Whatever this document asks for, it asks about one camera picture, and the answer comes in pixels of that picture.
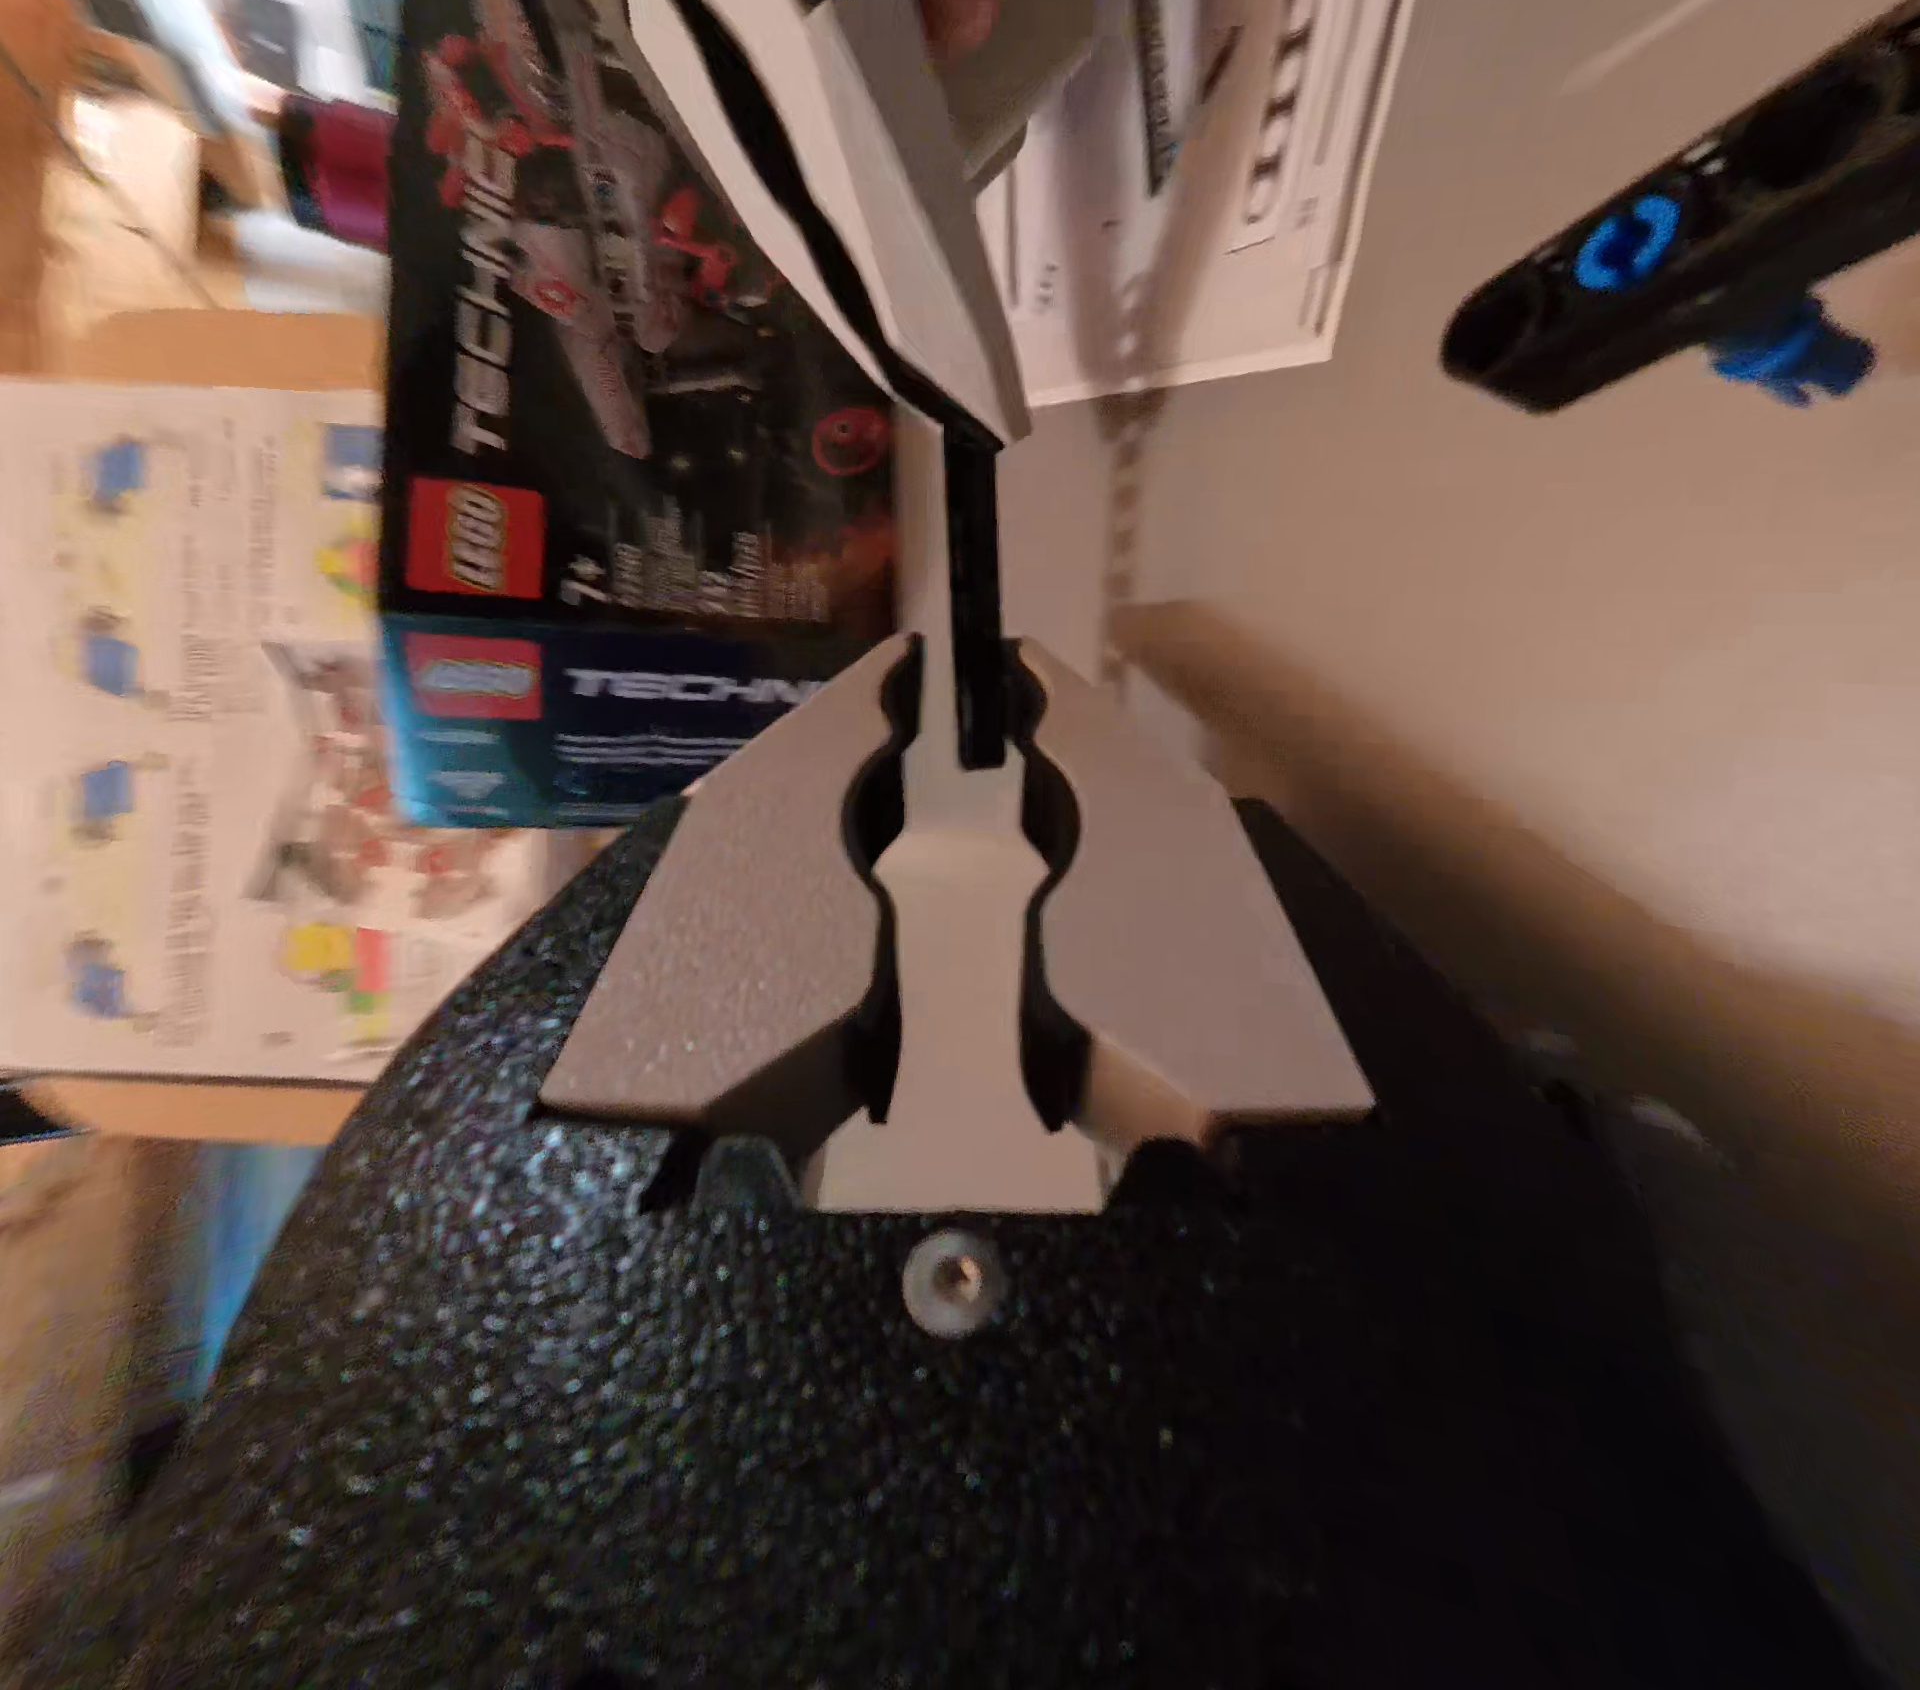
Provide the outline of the black toy set box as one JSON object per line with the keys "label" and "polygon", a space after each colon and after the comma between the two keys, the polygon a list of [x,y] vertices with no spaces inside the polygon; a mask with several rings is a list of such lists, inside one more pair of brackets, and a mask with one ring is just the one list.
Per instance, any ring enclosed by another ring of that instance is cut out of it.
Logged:
{"label": "black toy set box", "polygon": [[382,706],[417,821],[631,821],[895,631],[895,409],[626,0],[403,0],[388,229]]}

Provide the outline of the maroon cylindrical bottle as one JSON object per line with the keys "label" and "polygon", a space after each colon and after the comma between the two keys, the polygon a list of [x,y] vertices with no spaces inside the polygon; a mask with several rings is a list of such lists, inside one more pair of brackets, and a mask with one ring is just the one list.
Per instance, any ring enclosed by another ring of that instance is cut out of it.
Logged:
{"label": "maroon cylindrical bottle", "polygon": [[294,225],[384,257],[394,134],[397,115],[387,109],[288,90],[277,149]]}

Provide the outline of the white instruction booklet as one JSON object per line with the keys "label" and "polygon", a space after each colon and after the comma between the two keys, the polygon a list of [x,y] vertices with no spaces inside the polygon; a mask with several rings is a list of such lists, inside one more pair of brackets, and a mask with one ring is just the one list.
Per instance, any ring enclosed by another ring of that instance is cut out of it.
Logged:
{"label": "white instruction booklet", "polygon": [[1097,0],[977,202],[1052,409],[1332,359],[1414,0]]}

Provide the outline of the long black brick beam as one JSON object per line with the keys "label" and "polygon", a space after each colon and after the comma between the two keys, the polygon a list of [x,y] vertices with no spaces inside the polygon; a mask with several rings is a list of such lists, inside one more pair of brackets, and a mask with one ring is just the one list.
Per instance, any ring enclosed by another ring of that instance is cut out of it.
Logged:
{"label": "long black brick beam", "polygon": [[942,497],[956,758],[967,772],[1006,758],[998,449],[960,427],[942,431]]}

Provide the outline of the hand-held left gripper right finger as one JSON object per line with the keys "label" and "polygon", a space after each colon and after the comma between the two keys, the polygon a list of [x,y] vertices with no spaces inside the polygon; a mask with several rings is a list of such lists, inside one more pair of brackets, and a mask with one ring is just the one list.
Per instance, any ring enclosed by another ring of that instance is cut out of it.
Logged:
{"label": "hand-held left gripper right finger", "polygon": [[1002,1127],[1124,1168],[1376,1108],[1224,787],[1035,639],[1005,647],[1010,839]]}

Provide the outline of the white printed poster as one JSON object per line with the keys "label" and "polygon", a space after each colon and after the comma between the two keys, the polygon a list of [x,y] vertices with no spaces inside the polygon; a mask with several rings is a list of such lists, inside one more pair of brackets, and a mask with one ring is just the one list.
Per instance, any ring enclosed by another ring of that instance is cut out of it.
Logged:
{"label": "white printed poster", "polygon": [[352,1085],[531,915],[388,775],[371,392],[7,379],[3,1054]]}

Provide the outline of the partly built brick model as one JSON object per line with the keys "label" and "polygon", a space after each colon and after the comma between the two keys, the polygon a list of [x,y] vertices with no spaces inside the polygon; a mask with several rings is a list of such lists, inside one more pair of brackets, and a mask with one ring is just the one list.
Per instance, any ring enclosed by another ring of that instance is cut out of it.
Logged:
{"label": "partly built brick model", "polygon": [[1548,417],[1916,232],[1916,0],[1414,0],[1330,381]]}

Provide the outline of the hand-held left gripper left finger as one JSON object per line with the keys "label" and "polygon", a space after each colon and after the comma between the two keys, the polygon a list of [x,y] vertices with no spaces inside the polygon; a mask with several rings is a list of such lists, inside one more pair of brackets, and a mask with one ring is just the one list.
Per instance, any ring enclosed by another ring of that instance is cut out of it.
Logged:
{"label": "hand-held left gripper left finger", "polygon": [[540,1113],[779,1150],[800,1199],[900,1077],[899,915],[876,878],[904,827],[925,643],[897,635],[685,796]]}

